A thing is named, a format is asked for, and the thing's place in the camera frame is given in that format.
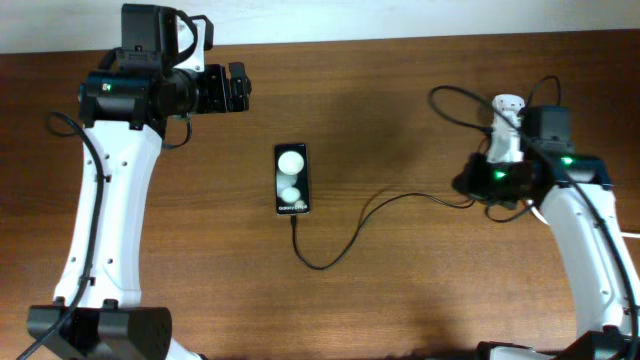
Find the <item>black smartphone white circles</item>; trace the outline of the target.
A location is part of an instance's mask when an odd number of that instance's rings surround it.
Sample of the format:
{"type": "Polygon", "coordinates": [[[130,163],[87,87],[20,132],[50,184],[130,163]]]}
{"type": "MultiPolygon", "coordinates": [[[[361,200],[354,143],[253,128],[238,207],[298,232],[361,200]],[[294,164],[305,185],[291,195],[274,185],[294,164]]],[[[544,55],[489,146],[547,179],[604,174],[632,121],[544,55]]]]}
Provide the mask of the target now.
{"type": "Polygon", "coordinates": [[[276,213],[280,216],[311,212],[307,146],[304,143],[274,146],[276,213]]]}

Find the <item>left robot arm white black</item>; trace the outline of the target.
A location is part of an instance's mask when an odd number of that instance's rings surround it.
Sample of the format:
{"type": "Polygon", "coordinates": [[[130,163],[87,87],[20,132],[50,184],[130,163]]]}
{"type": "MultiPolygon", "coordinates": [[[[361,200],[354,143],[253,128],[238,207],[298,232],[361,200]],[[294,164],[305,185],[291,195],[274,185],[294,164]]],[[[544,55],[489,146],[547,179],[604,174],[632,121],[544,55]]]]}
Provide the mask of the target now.
{"type": "Polygon", "coordinates": [[[29,309],[27,330],[34,348],[62,359],[190,359],[170,311],[141,303],[148,188],[168,120],[244,112],[251,82],[240,62],[206,62],[214,27],[204,15],[126,4],[121,35],[69,120],[84,151],[72,243],[52,303],[29,309]]]}

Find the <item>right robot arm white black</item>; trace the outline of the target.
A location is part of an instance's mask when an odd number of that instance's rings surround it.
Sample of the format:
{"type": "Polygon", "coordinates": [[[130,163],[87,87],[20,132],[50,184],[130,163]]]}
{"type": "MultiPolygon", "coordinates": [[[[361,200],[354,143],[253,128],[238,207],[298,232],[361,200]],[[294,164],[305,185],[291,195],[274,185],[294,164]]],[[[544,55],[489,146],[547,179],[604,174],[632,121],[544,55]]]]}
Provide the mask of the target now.
{"type": "Polygon", "coordinates": [[[545,219],[576,310],[576,339],[560,358],[638,358],[639,277],[604,161],[576,153],[565,107],[498,96],[492,109],[489,150],[470,156],[454,188],[487,207],[524,202],[545,219]]]}

